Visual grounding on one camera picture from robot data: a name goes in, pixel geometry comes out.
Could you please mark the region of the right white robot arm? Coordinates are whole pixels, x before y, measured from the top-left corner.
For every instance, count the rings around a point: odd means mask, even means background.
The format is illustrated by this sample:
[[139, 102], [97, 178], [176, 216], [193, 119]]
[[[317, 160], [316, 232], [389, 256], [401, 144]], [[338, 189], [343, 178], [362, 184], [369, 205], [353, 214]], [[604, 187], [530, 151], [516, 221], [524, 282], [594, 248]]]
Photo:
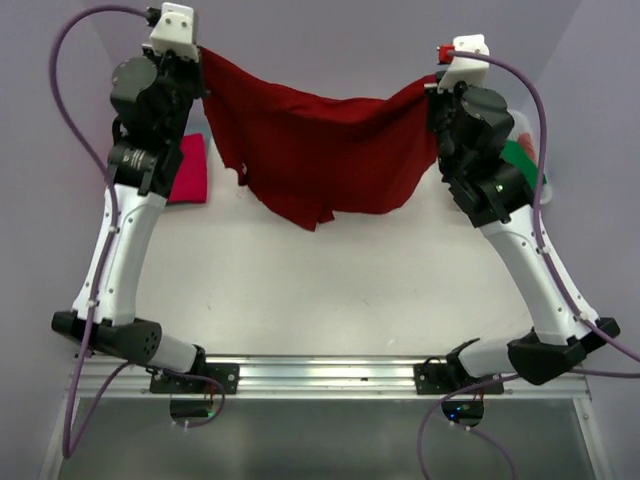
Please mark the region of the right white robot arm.
[[426, 85], [427, 127], [434, 133], [438, 169], [455, 204], [504, 262], [532, 319], [529, 332], [513, 340], [468, 340], [423, 364], [432, 383], [468, 392], [494, 374], [517, 373], [542, 385], [582, 363], [610, 337], [615, 319], [600, 316], [580, 295], [557, 252], [534, 221], [534, 191], [525, 174], [503, 154], [514, 119], [497, 92], [458, 82]]

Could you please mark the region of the dark red t shirt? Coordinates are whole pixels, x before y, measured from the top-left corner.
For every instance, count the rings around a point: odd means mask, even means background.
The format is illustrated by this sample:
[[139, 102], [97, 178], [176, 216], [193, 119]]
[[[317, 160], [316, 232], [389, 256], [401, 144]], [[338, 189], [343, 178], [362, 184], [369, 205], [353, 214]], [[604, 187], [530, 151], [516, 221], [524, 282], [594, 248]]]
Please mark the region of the dark red t shirt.
[[388, 99], [332, 99], [261, 80], [203, 49], [203, 102], [224, 166], [269, 210], [313, 231], [335, 213], [402, 207], [437, 159], [424, 76]]

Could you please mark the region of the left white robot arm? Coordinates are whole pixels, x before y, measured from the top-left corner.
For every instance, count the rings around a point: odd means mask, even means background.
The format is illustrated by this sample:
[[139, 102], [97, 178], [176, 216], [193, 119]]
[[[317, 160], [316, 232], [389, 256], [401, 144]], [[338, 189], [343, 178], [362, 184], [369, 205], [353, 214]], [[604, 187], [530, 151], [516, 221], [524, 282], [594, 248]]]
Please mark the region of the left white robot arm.
[[201, 59], [196, 46], [184, 53], [145, 47], [114, 70], [102, 224], [84, 286], [71, 309], [52, 319], [54, 332], [93, 351], [173, 370], [175, 384], [189, 393], [207, 383], [202, 348], [138, 318], [136, 298], [153, 230], [183, 162], [189, 113], [207, 94]]

